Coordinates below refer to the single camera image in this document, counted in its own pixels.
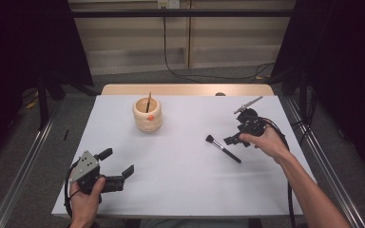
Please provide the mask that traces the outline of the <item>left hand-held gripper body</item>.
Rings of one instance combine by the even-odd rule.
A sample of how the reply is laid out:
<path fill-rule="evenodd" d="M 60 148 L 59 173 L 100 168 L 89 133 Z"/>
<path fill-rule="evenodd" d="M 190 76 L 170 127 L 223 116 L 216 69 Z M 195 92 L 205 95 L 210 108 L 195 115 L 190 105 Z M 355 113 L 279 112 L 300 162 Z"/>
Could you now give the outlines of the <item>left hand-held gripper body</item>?
<path fill-rule="evenodd" d="M 90 194 L 96 180 L 102 176 L 100 161 L 97 161 L 94 156 L 89 151 L 85 151 L 70 174 L 69 182 L 77 182 L 84 194 Z M 122 175 L 105 177 L 105 179 L 103 193 L 124 190 L 125 178 Z"/>

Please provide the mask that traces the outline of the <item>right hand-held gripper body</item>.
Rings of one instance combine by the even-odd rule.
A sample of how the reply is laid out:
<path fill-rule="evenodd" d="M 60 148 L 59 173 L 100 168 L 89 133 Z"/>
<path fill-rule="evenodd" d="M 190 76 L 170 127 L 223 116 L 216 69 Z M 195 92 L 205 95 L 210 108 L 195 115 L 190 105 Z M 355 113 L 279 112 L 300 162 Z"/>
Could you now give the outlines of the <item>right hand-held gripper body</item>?
<path fill-rule="evenodd" d="M 250 105 L 253 105 L 260 99 L 262 99 L 262 96 L 243 104 L 235 111 L 235 114 L 238 114 L 237 120 L 240 122 L 238 129 L 241 133 L 247 133 L 257 137 L 264 133 L 266 121 L 254 109 L 250 108 Z"/>

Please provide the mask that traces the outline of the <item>black makeup brush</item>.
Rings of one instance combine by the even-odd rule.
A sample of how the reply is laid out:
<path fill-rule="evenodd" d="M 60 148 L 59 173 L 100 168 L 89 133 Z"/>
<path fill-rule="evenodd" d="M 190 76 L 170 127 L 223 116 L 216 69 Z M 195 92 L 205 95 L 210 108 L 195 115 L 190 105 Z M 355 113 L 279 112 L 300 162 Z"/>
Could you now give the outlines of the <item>black makeup brush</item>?
<path fill-rule="evenodd" d="M 229 158 L 233 159 L 237 163 L 241 163 L 241 160 L 235 156 L 233 153 L 231 153 L 229 150 L 224 148 L 219 142 L 217 142 L 213 136 L 208 135 L 205 139 L 207 142 L 212 143 L 214 146 L 216 146 L 220 151 L 222 151 L 224 154 L 226 154 Z"/>

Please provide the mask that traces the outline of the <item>cream ribbed brush holder cup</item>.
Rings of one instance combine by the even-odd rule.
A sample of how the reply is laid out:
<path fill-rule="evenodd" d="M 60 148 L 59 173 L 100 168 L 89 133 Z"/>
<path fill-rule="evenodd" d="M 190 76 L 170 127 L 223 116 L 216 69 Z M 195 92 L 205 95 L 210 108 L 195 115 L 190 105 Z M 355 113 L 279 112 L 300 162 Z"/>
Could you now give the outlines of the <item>cream ribbed brush holder cup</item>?
<path fill-rule="evenodd" d="M 136 126 L 143 132 L 154 132 L 163 124 L 163 110 L 161 103 L 151 98 L 150 109 L 145 113 L 147 98 L 142 98 L 132 106 Z"/>

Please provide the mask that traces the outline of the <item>person's right hand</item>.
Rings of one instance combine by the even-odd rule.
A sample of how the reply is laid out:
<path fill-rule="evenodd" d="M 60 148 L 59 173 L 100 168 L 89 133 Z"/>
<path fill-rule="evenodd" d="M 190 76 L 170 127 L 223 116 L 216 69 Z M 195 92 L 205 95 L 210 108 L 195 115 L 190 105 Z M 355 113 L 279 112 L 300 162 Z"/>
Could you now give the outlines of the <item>person's right hand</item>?
<path fill-rule="evenodd" d="M 289 155 L 287 146 L 284 144 L 277 131 L 269 124 L 266 125 L 264 133 L 261 136 L 257 137 L 247 133 L 241 133 L 239 139 L 243 142 L 253 144 L 279 165 L 282 165 Z"/>

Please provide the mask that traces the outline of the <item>person's left hand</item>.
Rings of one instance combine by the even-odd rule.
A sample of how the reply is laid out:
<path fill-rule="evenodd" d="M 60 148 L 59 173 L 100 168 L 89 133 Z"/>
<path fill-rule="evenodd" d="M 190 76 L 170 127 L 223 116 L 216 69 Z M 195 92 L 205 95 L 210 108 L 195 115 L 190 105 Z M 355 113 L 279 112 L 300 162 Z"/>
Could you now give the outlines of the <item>person's left hand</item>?
<path fill-rule="evenodd" d="M 90 228 L 96 218 L 99 197 L 105 183 L 105 178 L 97 179 L 89 195 L 80 191 L 80 186 L 77 182 L 70 186 L 72 217 L 69 228 Z"/>

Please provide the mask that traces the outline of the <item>black metal stand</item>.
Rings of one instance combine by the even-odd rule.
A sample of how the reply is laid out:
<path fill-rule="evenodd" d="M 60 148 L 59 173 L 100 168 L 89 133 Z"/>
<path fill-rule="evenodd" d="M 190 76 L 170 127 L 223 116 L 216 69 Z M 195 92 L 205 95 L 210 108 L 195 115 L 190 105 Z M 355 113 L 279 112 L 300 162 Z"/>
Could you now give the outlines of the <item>black metal stand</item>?
<path fill-rule="evenodd" d="M 40 126 L 39 129 L 43 130 L 48 122 L 48 103 L 47 103 L 47 92 L 44 84 L 44 77 L 40 75 L 37 80 L 38 88 L 38 101 L 40 109 Z"/>

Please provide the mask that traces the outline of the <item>light wooden table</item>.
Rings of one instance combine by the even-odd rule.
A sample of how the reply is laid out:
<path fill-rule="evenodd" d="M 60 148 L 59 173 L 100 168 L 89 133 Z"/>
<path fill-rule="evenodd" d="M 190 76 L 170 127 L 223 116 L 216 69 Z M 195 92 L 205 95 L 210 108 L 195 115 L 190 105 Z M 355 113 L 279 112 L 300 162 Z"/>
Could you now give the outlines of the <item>light wooden table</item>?
<path fill-rule="evenodd" d="M 110 84 L 103 95 L 273 96 L 269 85 L 251 84 Z"/>

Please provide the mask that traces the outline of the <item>person's grey clothing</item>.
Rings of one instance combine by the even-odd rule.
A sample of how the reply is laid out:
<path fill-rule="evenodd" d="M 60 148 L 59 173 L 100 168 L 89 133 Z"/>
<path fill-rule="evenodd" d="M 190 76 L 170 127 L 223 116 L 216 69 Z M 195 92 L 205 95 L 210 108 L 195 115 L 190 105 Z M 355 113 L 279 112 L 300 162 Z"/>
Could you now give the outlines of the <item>person's grey clothing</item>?
<path fill-rule="evenodd" d="M 248 228 L 247 219 L 142 219 L 140 228 Z"/>

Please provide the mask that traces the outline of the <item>black curtain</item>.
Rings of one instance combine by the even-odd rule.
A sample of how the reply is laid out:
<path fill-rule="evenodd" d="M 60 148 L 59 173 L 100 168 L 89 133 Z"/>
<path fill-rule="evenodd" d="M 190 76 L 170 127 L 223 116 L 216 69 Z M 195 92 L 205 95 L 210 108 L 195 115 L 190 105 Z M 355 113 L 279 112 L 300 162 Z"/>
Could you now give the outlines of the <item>black curtain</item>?
<path fill-rule="evenodd" d="M 68 0 L 0 0 L 0 141 L 40 82 L 54 96 L 63 84 L 93 84 Z"/>
<path fill-rule="evenodd" d="M 365 0 L 296 0 L 272 78 L 305 80 L 365 162 Z"/>

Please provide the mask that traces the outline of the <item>aluminium floor rail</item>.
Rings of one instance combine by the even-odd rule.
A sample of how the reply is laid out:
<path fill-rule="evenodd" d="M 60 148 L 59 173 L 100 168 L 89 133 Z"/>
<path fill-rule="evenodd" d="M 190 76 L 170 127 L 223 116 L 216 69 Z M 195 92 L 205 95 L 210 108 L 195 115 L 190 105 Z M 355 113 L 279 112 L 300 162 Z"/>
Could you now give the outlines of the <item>aluminium floor rail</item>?
<path fill-rule="evenodd" d="M 39 156 L 50 130 L 53 125 L 53 121 L 57 116 L 58 111 L 62 107 L 62 102 L 59 102 L 53 107 L 51 116 L 48 118 L 47 122 L 43 125 L 43 128 L 37 132 L 37 135 L 29 149 L 29 152 L 22 163 L 19 171 L 16 174 L 14 181 L 10 185 L 10 189 L 7 194 L 3 197 L 0 203 L 0 228 L 5 228 L 13 208 L 18 201 L 21 192 L 25 186 L 25 183 L 29 177 L 32 167 L 34 166 L 37 157 Z"/>
<path fill-rule="evenodd" d="M 320 172 L 329 185 L 331 193 L 334 195 L 335 201 L 345 218 L 349 221 L 352 228 L 365 228 L 365 222 L 362 216 L 359 214 L 354 201 L 339 179 L 334 167 L 331 165 L 312 127 L 300 117 L 300 108 L 296 100 L 289 97 L 285 98 L 284 103 L 290 110 L 289 116 L 296 121 L 293 128 L 295 135 L 298 137 L 300 147 L 311 151 L 314 161 L 317 163 Z"/>

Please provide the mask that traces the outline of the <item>black horizontal frame bar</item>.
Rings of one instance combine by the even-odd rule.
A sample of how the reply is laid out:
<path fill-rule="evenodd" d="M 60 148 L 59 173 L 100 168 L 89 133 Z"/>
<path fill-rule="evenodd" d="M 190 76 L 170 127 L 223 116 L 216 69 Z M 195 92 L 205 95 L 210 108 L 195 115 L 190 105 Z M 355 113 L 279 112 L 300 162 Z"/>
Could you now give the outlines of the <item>black horizontal frame bar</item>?
<path fill-rule="evenodd" d="M 290 17 L 292 9 L 136 9 L 73 10 L 75 18 L 120 17 Z"/>

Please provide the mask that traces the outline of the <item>white wall outlet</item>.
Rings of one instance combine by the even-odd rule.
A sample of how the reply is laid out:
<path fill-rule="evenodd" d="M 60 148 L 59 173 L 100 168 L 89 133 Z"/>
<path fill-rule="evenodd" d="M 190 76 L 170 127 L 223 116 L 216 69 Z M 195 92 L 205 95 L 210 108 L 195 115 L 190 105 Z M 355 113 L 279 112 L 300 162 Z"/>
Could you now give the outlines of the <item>white wall outlet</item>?
<path fill-rule="evenodd" d="M 161 10 L 178 10 L 180 8 L 180 0 L 157 0 L 158 8 Z"/>

